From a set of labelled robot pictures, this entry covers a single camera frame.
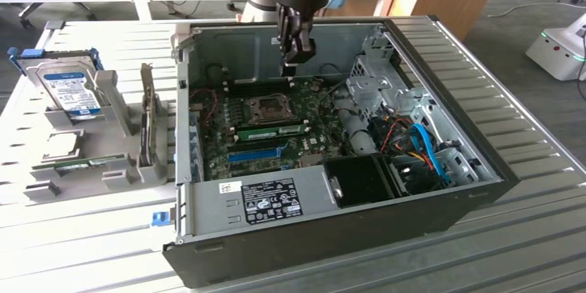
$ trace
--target corrugated metal surface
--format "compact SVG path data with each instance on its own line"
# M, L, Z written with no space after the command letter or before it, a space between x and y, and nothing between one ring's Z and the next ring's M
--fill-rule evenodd
M441 27L426 17L394 21L522 183L444 233L206 291L569 292L586 288L582 168ZM125 68L118 72L129 102L141 100L135 68L142 61L153 62L161 95L174 99L169 28L169 24L69 23L50 36L48 48L91 44L102 49L105 63ZM22 113L23 107L43 108L36 100L28 101L35 98L31 93L23 91L14 113ZM18 126L36 129L35 122L22 124L27 116L16 116ZM11 144L28 143L31 135L20 135L26 131L12 131ZM3 152L3 157L19 158L15 152ZM15 165L0 166L3 175L11 172L4 167ZM0 202L19 199L18 184L3 184L0 189ZM166 185L30 207L0 207L0 292L182 292L182 282L162 255L150 251L158 237L147 228L154 210L173 201L174 188Z

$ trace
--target floor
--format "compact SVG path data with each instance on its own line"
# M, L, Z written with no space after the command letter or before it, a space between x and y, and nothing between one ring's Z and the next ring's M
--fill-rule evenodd
M549 5L524 8L501 18L488 14L501 13L512 6L556 2L556 0L489 0L482 15L465 40L504 84L549 128L570 151L586 163L586 101L576 89L576 82L560 82L525 56L544 28L568 26L584 14L584 10L568 6ZM89 3L101 20L137 20L131 3ZM190 1L179 10L190 13L197 2ZM154 3L155 19L175 19L167 13L163 3ZM24 30L16 19L19 8L0 4L0 54L8 47L34 47L47 20L82 21L85 13L73 3L47 3L31 15L36 28ZM234 13L226 9L226 2L203 2L193 16L198 19L229 18ZM11 91L19 74L0 55L0 110L4 108L7 92Z

